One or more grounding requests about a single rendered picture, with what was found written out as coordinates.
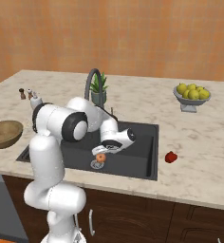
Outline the dark brown drawer front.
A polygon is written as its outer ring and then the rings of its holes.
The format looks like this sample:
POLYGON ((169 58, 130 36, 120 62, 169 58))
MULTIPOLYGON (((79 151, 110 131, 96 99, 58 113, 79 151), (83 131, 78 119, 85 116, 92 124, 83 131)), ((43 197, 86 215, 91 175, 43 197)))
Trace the dark brown drawer front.
POLYGON ((208 224, 213 228, 224 228, 224 210, 177 203, 174 217, 198 226, 208 224))
POLYGON ((173 233, 172 243, 217 243, 218 238, 224 243, 224 230, 184 228, 173 233))

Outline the round metal sink drain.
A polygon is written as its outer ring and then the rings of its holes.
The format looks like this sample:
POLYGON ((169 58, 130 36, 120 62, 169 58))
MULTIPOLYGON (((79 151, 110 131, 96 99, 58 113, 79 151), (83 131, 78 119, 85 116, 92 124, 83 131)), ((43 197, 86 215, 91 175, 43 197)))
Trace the round metal sink drain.
POLYGON ((104 167, 104 162, 98 162, 95 159, 91 161, 90 166, 93 169, 100 170, 104 167))

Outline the red pepper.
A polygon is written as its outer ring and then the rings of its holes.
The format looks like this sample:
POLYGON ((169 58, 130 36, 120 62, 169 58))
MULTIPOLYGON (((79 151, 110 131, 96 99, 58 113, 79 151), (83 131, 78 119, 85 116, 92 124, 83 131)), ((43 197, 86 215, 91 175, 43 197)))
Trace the red pepper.
POLYGON ((167 163, 172 163, 174 162, 175 160, 177 160, 177 154, 175 154, 174 152, 170 151, 169 153, 167 153, 165 155, 165 161, 167 163))

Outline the grey curved tap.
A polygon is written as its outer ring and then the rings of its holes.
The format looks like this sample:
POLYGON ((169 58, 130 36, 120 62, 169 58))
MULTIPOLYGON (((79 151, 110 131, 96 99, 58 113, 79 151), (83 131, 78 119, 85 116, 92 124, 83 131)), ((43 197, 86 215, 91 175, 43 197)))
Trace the grey curved tap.
POLYGON ((94 75, 97 75, 99 80, 99 107, 103 107, 103 83, 101 73, 98 68, 93 68, 90 70, 85 84, 84 98, 89 101, 89 90, 94 75))

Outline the green plant in grey pot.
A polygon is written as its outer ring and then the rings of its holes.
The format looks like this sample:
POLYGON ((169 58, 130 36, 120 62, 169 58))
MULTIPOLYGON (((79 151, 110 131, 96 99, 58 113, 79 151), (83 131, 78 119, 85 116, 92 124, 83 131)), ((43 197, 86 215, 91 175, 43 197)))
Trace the green plant in grey pot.
MULTIPOLYGON (((106 103, 106 89, 108 85, 106 84, 107 77, 102 74, 102 85, 103 85, 103 103, 106 103)), ((100 90, 99 90, 99 78, 97 75, 94 75, 93 83, 90 85, 90 91, 91 91, 91 99, 92 102, 96 105, 100 104, 100 90)))

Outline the dark brown cupboard door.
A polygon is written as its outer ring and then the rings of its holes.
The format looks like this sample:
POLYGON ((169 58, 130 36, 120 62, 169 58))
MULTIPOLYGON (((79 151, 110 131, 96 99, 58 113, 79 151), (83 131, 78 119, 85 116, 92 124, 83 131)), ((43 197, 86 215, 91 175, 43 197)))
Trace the dark brown cupboard door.
POLYGON ((25 203, 24 192, 31 180, 6 175, 3 175, 3 180, 27 234, 28 243, 40 243, 48 233, 47 212, 25 203))
POLYGON ((79 214, 88 243, 166 243, 175 204, 140 196, 85 189, 87 202, 79 214), (88 213, 93 210, 93 229, 88 213))

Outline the dark grey sink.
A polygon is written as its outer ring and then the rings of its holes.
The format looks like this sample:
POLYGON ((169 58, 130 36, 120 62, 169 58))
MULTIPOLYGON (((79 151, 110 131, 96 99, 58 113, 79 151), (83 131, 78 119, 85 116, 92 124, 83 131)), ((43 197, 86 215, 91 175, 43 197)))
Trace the dark grey sink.
POLYGON ((119 121, 119 130, 131 128, 136 141, 117 154, 107 154, 103 168, 92 168, 92 149, 100 142, 100 132, 87 133, 79 142, 61 142, 65 168, 130 178, 158 179, 159 126, 119 121))

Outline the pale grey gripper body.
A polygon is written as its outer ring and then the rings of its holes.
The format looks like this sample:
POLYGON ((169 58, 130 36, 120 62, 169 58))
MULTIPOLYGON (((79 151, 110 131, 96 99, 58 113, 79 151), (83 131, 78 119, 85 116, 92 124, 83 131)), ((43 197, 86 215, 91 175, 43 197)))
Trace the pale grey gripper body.
POLYGON ((96 156, 98 154, 107 154, 107 153, 115 154, 117 152, 117 150, 118 150, 118 148, 114 147, 114 146, 104 147, 103 145, 99 145, 92 149, 92 154, 94 156, 96 156))

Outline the brown wooden bowl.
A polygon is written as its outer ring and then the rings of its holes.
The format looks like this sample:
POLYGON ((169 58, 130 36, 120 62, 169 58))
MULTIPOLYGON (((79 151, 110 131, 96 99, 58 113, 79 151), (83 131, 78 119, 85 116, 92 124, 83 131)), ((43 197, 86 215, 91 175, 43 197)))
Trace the brown wooden bowl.
POLYGON ((0 121, 0 149, 11 147, 23 133, 23 124, 18 121, 0 121))

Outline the grey dishwasher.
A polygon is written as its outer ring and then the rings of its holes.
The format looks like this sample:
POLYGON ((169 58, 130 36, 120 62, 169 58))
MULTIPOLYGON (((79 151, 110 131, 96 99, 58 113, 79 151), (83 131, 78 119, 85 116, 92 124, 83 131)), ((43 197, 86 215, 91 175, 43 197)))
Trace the grey dishwasher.
POLYGON ((0 238, 28 243, 28 237, 16 212, 8 188, 0 175, 0 238))

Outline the grey footed fruit bowl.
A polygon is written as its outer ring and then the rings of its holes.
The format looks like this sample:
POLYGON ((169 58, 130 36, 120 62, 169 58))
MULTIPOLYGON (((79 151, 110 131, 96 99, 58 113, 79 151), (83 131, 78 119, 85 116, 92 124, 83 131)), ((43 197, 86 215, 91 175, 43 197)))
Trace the grey footed fruit bowl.
POLYGON ((173 89, 173 93, 176 96, 177 100, 180 103, 180 109, 182 112, 196 113, 196 108, 200 105, 203 105, 205 102, 209 101, 211 97, 208 97, 205 100, 189 100, 184 99, 178 92, 177 89, 173 89))

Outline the white soap dispenser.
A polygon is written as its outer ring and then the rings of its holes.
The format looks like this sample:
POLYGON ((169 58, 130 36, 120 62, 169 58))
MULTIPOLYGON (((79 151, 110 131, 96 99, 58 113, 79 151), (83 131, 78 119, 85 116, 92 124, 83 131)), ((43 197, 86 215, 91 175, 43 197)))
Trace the white soap dispenser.
POLYGON ((41 97, 38 97, 36 92, 32 92, 32 97, 30 98, 30 105, 32 109, 35 109, 35 107, 43 102, 41 97))

